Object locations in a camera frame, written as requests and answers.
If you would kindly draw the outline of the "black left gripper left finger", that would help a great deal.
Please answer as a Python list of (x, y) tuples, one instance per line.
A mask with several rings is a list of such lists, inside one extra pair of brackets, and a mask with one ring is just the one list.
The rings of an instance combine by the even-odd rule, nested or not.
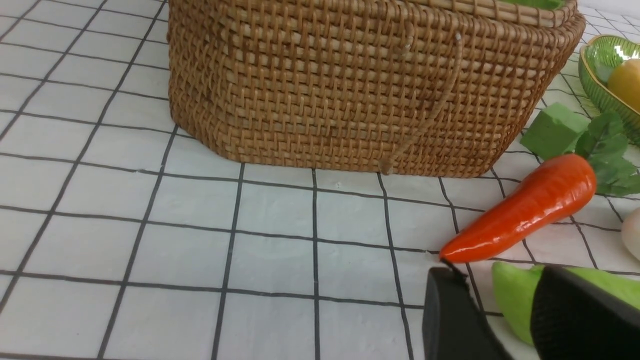
[(511, 360), (471, 297), (464, 274), (433, 267), (426, 282), (422, 320), (426, 360)]

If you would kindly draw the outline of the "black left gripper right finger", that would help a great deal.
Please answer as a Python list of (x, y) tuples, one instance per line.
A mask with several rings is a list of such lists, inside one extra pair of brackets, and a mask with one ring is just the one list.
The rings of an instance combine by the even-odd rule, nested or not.
[(542, 360), (637, 360), (639, 310), (566, 268), (546, 267), (530, 333)]

